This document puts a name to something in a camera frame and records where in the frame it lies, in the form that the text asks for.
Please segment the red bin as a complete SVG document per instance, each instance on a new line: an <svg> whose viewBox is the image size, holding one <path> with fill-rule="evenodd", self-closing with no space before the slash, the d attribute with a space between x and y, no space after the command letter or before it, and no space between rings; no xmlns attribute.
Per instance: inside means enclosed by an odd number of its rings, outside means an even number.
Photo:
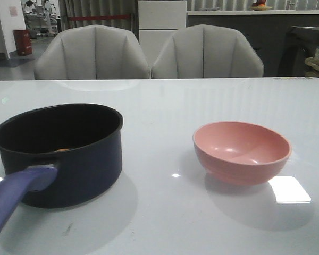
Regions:
<svg viewBox="0 0 319 255"><path fill-rule="evenodd" d="M16 51L19 56L26 56L32 54L32 45L29 31L27 29L13 30Z"/></svg>

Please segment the dark blue saucepan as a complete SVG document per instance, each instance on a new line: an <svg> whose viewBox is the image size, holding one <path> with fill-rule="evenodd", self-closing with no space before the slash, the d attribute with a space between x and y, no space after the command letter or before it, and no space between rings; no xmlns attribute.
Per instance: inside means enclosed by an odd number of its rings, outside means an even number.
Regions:
<svg viewBox="0 0 319 255"><path fill-rule="evenodd" d="M19 203L64 208L108 190L122 170L123 117L71 103L30 110L0 124L0 232ZM55 152L61 148L68 151Z"/></svg>

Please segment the left grey upholstered chair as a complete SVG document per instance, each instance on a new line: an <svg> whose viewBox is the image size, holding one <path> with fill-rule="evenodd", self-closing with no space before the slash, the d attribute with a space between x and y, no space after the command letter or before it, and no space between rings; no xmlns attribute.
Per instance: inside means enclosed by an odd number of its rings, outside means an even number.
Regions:
<svg viewBox="0 0 319 255"><path fill-rule="evenodd" d="M150 69L129 30L89 25L59 33L35 63L37 80L148 79Z"/></svg>

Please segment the white cabinet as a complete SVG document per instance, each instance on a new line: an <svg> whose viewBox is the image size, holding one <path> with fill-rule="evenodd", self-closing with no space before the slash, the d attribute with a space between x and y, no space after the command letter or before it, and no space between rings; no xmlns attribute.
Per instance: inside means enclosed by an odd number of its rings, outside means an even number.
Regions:
<svg viewBox="0 0 319 255"><path fill-rule="evenodd" d="M139 43L151 66L167 38L186 26L186 1L138 1Z"/></svg>

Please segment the fruit plate on counter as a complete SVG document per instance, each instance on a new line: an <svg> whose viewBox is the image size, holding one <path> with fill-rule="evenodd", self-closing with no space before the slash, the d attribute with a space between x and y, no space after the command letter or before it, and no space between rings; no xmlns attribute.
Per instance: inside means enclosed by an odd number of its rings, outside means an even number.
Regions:
<svg viewBox="0 0 319 255"><path fill-rule="evenodd" d="M250 9L253 11L268 11L272 10L273 7L267 6L266 0L257 0L251 4Z"/></svg>

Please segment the right grey upholstered chair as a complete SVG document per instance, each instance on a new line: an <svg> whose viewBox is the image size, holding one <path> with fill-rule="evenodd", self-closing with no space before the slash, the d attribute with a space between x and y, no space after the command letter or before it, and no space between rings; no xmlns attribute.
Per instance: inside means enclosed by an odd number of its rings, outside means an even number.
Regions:
<svg viewBox="0 0 319 255"><path fill-rule="evenodd" d="M151 68L153 79L262 77L264 64L238 30L212 25L179 29Z"/></svg>

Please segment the red barrier belt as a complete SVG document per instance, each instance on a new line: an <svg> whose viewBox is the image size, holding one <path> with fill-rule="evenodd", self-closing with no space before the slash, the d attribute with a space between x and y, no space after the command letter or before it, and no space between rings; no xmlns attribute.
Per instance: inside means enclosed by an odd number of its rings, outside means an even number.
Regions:
<svg viewBox="0 0 319 255"><path fill-rule="evenodd" d="M108 15L108 16L68 16L69 21L101 21L131 19L131 14Z"/></svg>

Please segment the grey upholstered chair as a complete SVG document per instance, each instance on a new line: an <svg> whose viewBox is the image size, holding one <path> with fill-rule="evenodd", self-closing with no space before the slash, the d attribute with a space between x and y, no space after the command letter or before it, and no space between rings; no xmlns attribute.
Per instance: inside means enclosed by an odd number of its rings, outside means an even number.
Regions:
<svg viewBox="0 0 319 255"><path fill-rule="evenodd" d="M212 25L179 29L151 68L153 79L262 77L264 64L238 30Z"/></svg>
<svg viewBox="0 0 319 255"><path fill-rule="evenodd" d="M35 63L37 80L148 79L150 69L129 30L89 25L59 33Z"/></svg>

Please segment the grey counter with white top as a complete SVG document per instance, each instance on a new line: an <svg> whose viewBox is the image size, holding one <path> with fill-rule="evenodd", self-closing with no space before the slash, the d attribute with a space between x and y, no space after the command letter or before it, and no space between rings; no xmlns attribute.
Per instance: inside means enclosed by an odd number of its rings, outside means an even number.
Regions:
<svg viewBox="0 0 319 255"><path fill-rule="evenodd" d="M319 27L319 11L189 12L187 25L199 24L242 32L262 60L264 75L276 77L287 32L293 26Z"/></svg>

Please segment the pink bowl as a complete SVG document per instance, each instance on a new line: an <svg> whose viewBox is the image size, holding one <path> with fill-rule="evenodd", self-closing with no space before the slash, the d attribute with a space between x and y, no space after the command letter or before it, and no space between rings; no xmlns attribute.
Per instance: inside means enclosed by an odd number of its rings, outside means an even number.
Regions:
<svg viewBox="0 0 319 255"><path fill-rule="evenodd" d="M241 186L267 182L279 174L292 146L264 126L221 121L205 124L193 134L197 158L217 179Z"/></svg>

